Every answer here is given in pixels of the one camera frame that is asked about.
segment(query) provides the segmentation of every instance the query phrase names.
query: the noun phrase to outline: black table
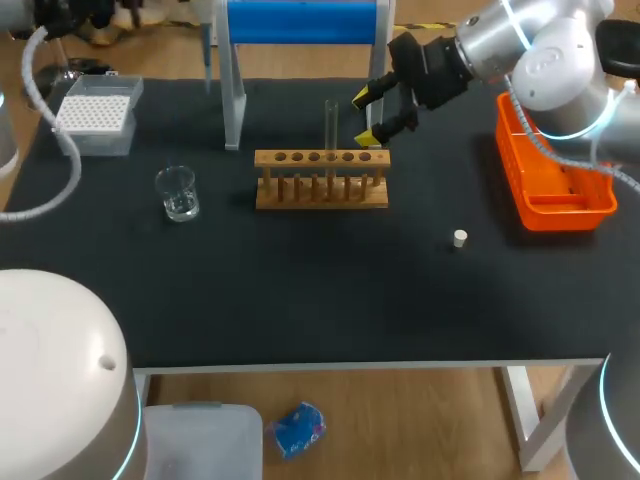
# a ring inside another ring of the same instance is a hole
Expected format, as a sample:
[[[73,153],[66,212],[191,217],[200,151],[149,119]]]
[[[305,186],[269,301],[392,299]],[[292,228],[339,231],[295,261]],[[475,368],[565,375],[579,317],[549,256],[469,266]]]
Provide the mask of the black table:
[[[601,358],[635,326],[638,199],[618,185],[618,213],[593,233],[527,233],[483,86],[394,140],[388,210],[254,211],[254,150],[322,148],[328,98],[339,146],[356,148],[362,84],[248,81],[241,151],[225,152],[219,85],[147,80],[130,156],[85,158],[62,207],[3,226],[0,267],[94,291],[137,368]],[[164,219],[154,177],[167,162],[197,174],[193,222]],[[49,199],[68,171],[41,125],[8,208]],[[458,228],[469,240],[452,252]]]

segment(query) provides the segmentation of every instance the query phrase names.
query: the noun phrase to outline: table leg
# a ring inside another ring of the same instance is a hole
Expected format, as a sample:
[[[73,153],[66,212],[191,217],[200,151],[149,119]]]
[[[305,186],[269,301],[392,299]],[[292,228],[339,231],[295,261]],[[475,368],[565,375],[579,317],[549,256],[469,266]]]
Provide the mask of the table leg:
[[[518,436],[520,466],[524,472],[540,472],[564,443],[564,424],[576,395],[597,365],[572,369],[555,402],[540,419],[526,367],[503,367],[511,415]]]
[[[151,375],[145,375],[144,373],[134,373],[134,379],[136,381],[136,388],[138,389],[138,395],[142,406],[147,405],[147,398],[149,397],[149,385],[151,385]]]

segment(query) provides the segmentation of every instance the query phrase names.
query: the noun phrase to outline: white table frame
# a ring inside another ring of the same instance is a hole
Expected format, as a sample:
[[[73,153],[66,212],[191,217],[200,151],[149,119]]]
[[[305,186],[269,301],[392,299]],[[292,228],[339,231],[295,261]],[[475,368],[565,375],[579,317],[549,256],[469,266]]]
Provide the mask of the white table frame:
[[[541,472],[564,445],[564,425],[574,398],[603,359],[544,361],[475,362],[367,362],[367,363],[294,363],[267,365],[228,365],[219,367],[167,367],[134,369],[138,392],[147,403],[151,375],[180,373],[287,372],[318,370],[363,370],[398,368],[500,368],[509,398],[511,416],[518,437],[519,461],[523,472]],[[568,365],[569,373],[559,386],[553,405],[544,416],[531,390],[527,366]]]

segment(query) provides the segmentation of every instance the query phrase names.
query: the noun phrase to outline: orange basket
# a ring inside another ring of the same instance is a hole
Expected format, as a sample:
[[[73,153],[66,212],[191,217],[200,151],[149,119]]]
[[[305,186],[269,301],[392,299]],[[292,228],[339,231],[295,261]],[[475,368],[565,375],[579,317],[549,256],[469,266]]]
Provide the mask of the orange basket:
[[[496,140],[526,228],[537,232],[594,230],[616,211],[611,176],[564,167],[539,152],[520,125],[507,93],[498,97],[498,111]],[[549,147],[544,137],[540,141]]]

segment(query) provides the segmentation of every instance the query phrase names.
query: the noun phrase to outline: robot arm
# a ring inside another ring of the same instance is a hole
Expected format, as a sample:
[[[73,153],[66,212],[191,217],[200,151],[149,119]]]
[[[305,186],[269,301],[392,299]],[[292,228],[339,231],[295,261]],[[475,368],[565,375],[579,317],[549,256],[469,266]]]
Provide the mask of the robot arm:
[[[607,161],[637,162],[640,98],[616,102],[594,42],[613,7],[612,0],[498,0],[463,21],[454,38],[421,46],[405,33],[389,44],[393,72],[369,82],[354,105],[364,108],[399,84],[413,103],[435,109],[474,78],[492,82],[513,71],[517,98],[558,154],[587,160],[596,140]],[[413,130],[417,116],[409,107],[404,100],[400,115],[356,140],[370,146]]]

